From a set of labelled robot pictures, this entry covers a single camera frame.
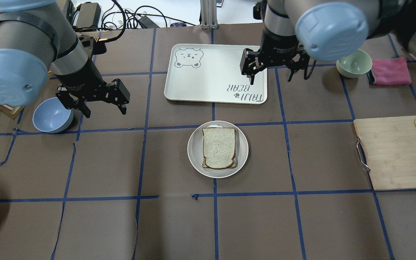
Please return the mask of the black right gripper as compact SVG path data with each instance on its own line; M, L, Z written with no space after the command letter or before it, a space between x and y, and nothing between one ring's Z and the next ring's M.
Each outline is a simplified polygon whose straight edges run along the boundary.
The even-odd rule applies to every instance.
M263 31L261 45L257 51L244 49L240 61L242 75L248 76L250 84L255 82L257 73L271 66L286 66L286 79L290 82L295 73L304 70L304 76L311 76L310 56L295 35L277 35Z

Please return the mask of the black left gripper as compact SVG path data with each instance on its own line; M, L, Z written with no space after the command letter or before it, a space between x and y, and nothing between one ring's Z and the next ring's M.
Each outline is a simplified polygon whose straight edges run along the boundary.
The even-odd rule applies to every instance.
M61 84L56 97L66 109L79 109L86 118L91 117L91 110L86 102L102 101L118 106L122 115L126 115L127 104L130 101L130 93L120 79L114 79L110 83L82 84L79 87L66 87Z

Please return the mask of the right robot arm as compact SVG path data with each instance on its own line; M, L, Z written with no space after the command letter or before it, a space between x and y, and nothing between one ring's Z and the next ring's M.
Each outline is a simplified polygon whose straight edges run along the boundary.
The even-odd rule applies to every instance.
M264 23L261 45L240 62L251 83L268 67L295 74L311 58L336 61L390 33L416 59L416 0L263 0L253 16Z

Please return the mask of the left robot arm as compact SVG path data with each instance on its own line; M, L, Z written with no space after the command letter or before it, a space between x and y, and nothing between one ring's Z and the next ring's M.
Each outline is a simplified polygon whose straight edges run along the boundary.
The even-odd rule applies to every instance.
M96 44L117 39L78 35L54 0L0 0L0 105L33 103L51 71L66 109L90 117L86 103L102 101L126 114L129 91L120 79L104 81L92 61Z

